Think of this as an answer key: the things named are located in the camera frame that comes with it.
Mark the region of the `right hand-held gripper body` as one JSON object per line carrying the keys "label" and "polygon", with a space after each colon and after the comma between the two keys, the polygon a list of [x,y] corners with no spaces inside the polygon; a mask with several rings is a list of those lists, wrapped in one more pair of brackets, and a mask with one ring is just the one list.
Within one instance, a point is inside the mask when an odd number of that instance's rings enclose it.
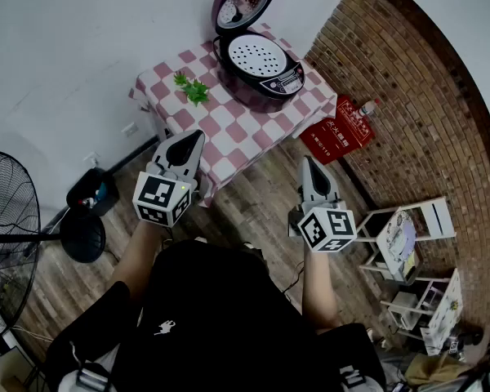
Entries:
{"label": "right hand-held gripper body", "polygon": [[354,214],[342,199],[305,201],[288,213],[288,235],[312,252],[338,252],[356,239]]}

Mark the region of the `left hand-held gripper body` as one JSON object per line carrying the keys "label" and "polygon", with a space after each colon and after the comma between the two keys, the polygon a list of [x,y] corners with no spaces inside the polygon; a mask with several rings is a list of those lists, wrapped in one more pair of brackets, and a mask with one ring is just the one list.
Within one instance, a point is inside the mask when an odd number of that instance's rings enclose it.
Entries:
{"label": "left hand-held gripper body", "polygon": [[187,167],[167,169],[148,162],[138,175],[133,194],[137,216],[143,221],[172,228],[192,203],[198,188],[196,172]]}

